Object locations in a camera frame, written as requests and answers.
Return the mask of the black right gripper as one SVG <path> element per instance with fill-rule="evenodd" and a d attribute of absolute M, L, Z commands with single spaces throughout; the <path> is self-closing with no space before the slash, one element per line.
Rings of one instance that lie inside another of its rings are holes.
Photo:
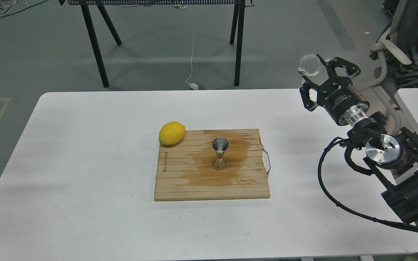
<path fill-rule="evenodd" d="M 322 106 L 339 126 L 348 125 L 344 114 L 349 109 L 355 107 L 367 112 L 369 102 L 353 86 L 352 79 L 361 73 L 361 69 L 350 61 L 340 57 L 335 57 L 330 61 L 325 61 L 322 56 L 317 54 L 320 62 L 325 66 L 329 82 L 324 82 L 321 86 L 310 81 L 310 79 L 301 75 L 304 83 L 300 88 L 300 95 L 305 109 L 314 111 L 318 106 Z M 338 75 L 336 69 L 342 68 L 346 76 Z M 318 101 L 312 101 L 310 90 L 318 94 Z"/>

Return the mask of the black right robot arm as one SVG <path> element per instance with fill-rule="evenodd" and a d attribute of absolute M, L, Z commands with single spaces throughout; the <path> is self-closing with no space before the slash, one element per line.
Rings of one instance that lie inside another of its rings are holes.
<path fill-rule="evenodd" d="M 323 107 L 337 125 L 351 127 L 348 137 L 334 138 L 319 159 L 318 180 L 325 195 L 353 215 L 418 233 L 418 135 L 406 127 L 389 134 L 380 113 L 367 116 L 370 104 L 351 80 L 361 71 L 350 61 L 340 57 L 324 61 L 320 55 L 307 54 L 301 58 L 298 71 L 304 79 L 300 95 L 305 109 Z M 345 149 L 344 159 L 352 170 L 380 180 L 385 187 L 381 195 L 400 222 L 354 211 L 328 192 L 322 179 L 322 164 L 336 145 Z"/>

